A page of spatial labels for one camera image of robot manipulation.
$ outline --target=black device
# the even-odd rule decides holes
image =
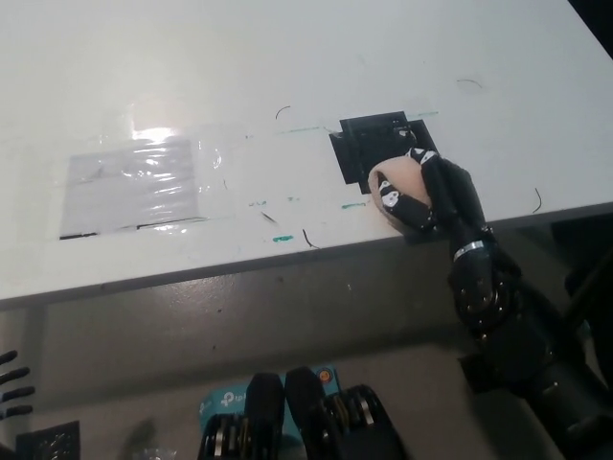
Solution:
[[[247,387],[242,414],[216,414],[202,435],[198,460],[277,460],[285,394],[276,374],[256,374]]]
[[[307,367],[285,377],[287,404],[309,460],[408,460],[376,393],[359,385],[332,395]]]

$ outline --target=green marker line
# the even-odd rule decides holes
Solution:
[[[293,240],[294,237],[291,235],[286,235],[284,237],[275,237],[272,239],[273,242],[288,242],[289,240]]]
[[[343,209],[349,209],[349,208],[354,208],[355,206],[366,206],[366,203],[351,203],[351,204],[344,204],[343,206],[341,206],[341,208],[343,208]]]

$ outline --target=robotic arm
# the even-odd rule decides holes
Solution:
[[[449,237],[456,312],[480,350],[463,362],[473,389],[504,386],[525,399],[566,458],[613,458],[611,394],[586,365],[574,332],[499,247],[469,174],[434,151],[408,155],[420,162],[432,206],[379,174],[381,194],[397,198],[383,206],[416,230]]]
[[[613,459],[611,393],[558,311],[499,247],[470,175],[434,151],[410,149],[407,156],[420,164],[415,179],[423,180],[430,202],[422,190],[420,197],[404,194],[377,169],[375,186],[395,220],[449,238],[455,309],[479,348],[462,361],[473,390],[505,387],[526,400],[567,459]],[[326,396],[319,379],[299,368],[284,386],[277,376],[254,376],[245,413],[213,417],[198,459],[275,460],[285,400],[309,460],[410,458],[371,388]]]

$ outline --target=metal band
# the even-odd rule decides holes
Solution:
[[[456,262],[458,259],[464,256],[466,252],[474,251],[475,249],[482,249],[484,247],[486,246],[481,240],[477,242],[476,241],[470,242],[466,246],[462,246],[460,249],[456,251],[456,253],[453,255],[453,262]]]

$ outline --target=clear plastic bag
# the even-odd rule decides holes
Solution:
[[[146,448],[132,455],[132,460],[174,460],[176,450],[170,448]]]

